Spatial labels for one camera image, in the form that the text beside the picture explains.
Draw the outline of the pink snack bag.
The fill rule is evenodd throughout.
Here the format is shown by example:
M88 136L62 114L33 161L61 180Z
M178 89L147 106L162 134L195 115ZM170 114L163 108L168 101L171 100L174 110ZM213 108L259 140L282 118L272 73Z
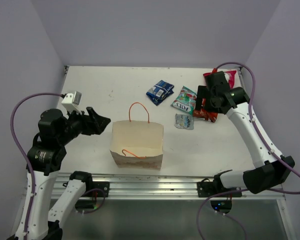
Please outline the pink snack bag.
M235 85L235 75L237 71L236 70L228 70L224 72L225 79L227 80L230 88L232 89Z

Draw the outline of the orange Doritos chip bag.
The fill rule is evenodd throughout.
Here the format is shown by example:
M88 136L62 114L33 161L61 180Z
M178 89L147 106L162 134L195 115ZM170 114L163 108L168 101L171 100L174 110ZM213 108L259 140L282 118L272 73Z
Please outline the orange Doritos chip bag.
M208 112L204 107L205 107L206 99L205 98L197 98L195 107L192 111L192 116L196 118L201 118L204 119L205 121L215 123L218 114L215 112Z

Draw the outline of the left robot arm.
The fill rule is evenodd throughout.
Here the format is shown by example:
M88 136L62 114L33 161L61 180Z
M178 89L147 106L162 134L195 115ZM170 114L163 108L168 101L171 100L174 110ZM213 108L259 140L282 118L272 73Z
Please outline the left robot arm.
M54 206L52 192L67 151L66 145L79 135L100 135L111 122L92 107L87 114L75 111L65 117L61 110L44 111L38 122L39 132L26 153L27 191L23 213L12 240L60 240L63 226L80 197L103 197L103 187L96 188L88 172L73 172L66 189Z

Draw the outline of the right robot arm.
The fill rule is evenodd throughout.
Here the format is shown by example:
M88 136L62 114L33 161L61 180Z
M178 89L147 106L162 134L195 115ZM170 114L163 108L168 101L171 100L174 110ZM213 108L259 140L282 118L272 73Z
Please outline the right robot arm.
M213 192L225 196L230 190L246 188L253 194L285 182L295 161L284 156L271 142L252 109L242 87L231 88L223 71L204 74L205 85L198 86L195 109L224 114L234 124L252 159L251 170L226 170L214 176Z

